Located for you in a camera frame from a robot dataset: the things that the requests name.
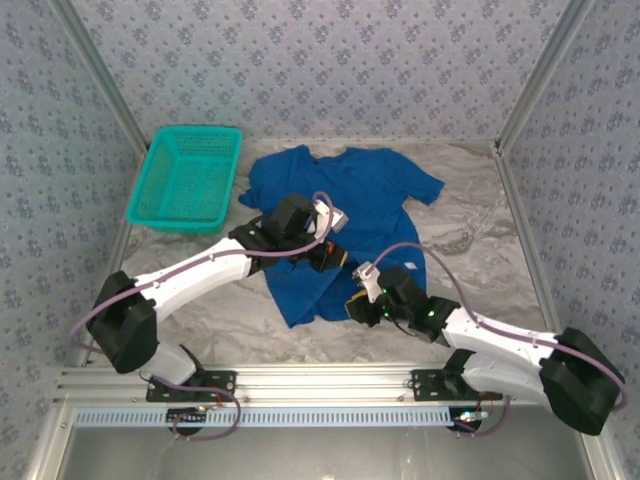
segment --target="green plastic basket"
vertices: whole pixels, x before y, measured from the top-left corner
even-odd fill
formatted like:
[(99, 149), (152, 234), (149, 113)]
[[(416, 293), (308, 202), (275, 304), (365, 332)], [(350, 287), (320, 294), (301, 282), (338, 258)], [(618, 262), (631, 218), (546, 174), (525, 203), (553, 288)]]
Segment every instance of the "green plastic basket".
[(161, 232), (218, 233), (241, 144), (236, 128), (158, 130), (127, 210), (129, 222)]

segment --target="white plastic arm segment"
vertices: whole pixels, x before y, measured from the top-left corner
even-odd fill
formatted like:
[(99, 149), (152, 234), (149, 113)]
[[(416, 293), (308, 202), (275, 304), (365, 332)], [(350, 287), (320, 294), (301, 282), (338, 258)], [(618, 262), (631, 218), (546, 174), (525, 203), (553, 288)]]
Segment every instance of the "white plastic arm segment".
[(529, 375), (487, 355), (472, 355), (464, 364), (462, 378), (477, 392), (500, 392), (551, 409), (538, 375)]
[[(477, 316), (478, 320), (502, 331), (557, 343), (554, 338), (555, 334), (552, 332), (526, 330), (498, 322), (497, 320), (491, 320), (482, 315)], [(447, 326), (442, 330), (442, 335), (453, 348), (483, 353), (492, 357), (498, 363), (517, 367), (523, 374), (534, 377), (537, 377), (540, 371), (540, 360), (549, 358), (553, 353), (553, 349), (550, 347), (512, 340), (479, 327), (463, 308), (454, 310), (449, 316)]]
[(160, 342), (156, 353), (140, 368), (145, 376), (161, 377), (180, 385), (196, 371), (196, 365), (187, 352), (177, 345)]
[[(223, 238), (213, 247), (183, 262), (154, 273), (138, 276), (136, 285), (153, 282), (154, 279), (196, 258), (208, 257), (212, 253), (226, 250), (244, 250), (244, 248), (236, 240)], [(147, 300), (155, 300), (156, 321), (160, 323), (185, 303), (220, 285), (247, 277), (250, 270), (251, 258), (242, 254), (226, 255), (218, 257), (214, 261), (208, 261), (190, 268), (186, 272), (159, 283), (155, 288), (150, 288), (141, 293)]]

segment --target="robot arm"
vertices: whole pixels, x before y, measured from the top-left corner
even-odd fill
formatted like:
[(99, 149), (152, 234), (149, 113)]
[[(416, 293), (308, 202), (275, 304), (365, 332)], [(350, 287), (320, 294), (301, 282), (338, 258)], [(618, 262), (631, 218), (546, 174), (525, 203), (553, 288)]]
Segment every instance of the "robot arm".
[[(328, 228), (339, 231), (346, 221), (343, 212), (330, 210), (320, 200), (311, 203), (289, 195), (273, 214), (237, 227), (183, 262), (135, 279), (122, 271), (110, 275), (96, 305), (131, 289), (140, 291), (104, 309), (87, 328), (118, 373), (141, 369), (176, 385), (189, 383), (198, 370), (197, 360), (182, 346), (159, 342), (157, 325), (200, 295), (275, 265), (280, 258), (309, 262), (318, 272), (341, 266), (346, 252), (324, 237)], [(312, 243), (317, 245), (307, 248)]]
[(443, 371), (452, 392), (531, 400), (580, 432), (602, 430), (620, 389), (601, 369), (561, 349), (578, 351), (624, 379), (584, 333), (535, 332), (478, 314), (474, 319), (458, 302), (427, 296), (400, 266), (379, 272), (366, 263), (354, 277), (364, 291), (346, 305), (351, 318), (369, 326), (382, 319), (403, 322), (423, 340), (456, 349)]

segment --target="floor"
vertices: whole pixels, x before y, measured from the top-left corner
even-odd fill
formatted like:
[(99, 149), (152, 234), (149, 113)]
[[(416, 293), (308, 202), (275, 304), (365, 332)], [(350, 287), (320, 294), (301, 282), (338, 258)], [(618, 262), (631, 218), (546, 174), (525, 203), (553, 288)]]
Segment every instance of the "floor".
[[(225, 231), (256, 216), (237, 202), (248, 188), (251, 164), (291, 142), (243, 145)], [(343, 143), (308, 143), (316, 156), (341, 153)], [(406, 203), (421, 241), (458, 275), (475, 310), (513, 325), (545, 328), (513, 218), (493, 159), (479, 151), (446, 144), (384, 146), (411, 158), (446, 187), (430, 207)], [(152, 272), (207, 248), (219, 237), (159, 234), (134, 227), (124, 269)], [(455, 297), (451, 282), (428, 264), (429, 293)], [(441, 362), (450, 351), (406, 336), (392, 324), (373, 329), (354, 321), (317, 319), (289, 329), (266, 287), (263, 274), (225, 285), (182, 307), (159, 328), (160, 337), (184, 343), (203, 363), (269, 362)]]

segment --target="mounting plate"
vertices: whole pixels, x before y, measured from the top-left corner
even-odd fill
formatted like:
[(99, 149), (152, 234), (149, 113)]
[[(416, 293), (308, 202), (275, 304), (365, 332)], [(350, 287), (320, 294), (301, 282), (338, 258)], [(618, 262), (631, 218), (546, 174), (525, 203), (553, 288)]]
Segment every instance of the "mounting plate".
[[(205, 370), (202, 372), (202, 382), (199, 386), (216, 387), (230, 393), (236, 391), (238, 374), (233, 370)], [(150, 403), (231, 403), (231, 399), (209, 392), (184, 392), (174, 390), (152, 378), (147, 387), (147, 402)]]
[[(207, 421), (206, 412), (198, 412), (196, 408), (170, 408), (169, 410), (167, 410), (167, 414), (165, 415), (165, 422), (173, 423), (173, 421), (180, 415), (183, 416), (181, 423), (190, 423), (196, 425), (193, 427), (176, 426), (176, 432), (184, 437), (190, 437), (191, 435), (195, 435), (196, 433), (198, 433), (200, 430), (202, 430), (202, 428), (204, 427), (204, 423)], [(173, 432), (173, 426), (169, 427), (169, 430)]]
[[(443, 370), (411, 370), (411, 380), (407, 386), (413, 390), (413, 399), (416, 402), (449, 402), (480, 400), (480, 393), (466, 387), (458, 391), (449, 388), (445, 383)], [(482, 395), (482, 400), (500, 400), (499, 393), (487, 392)]]

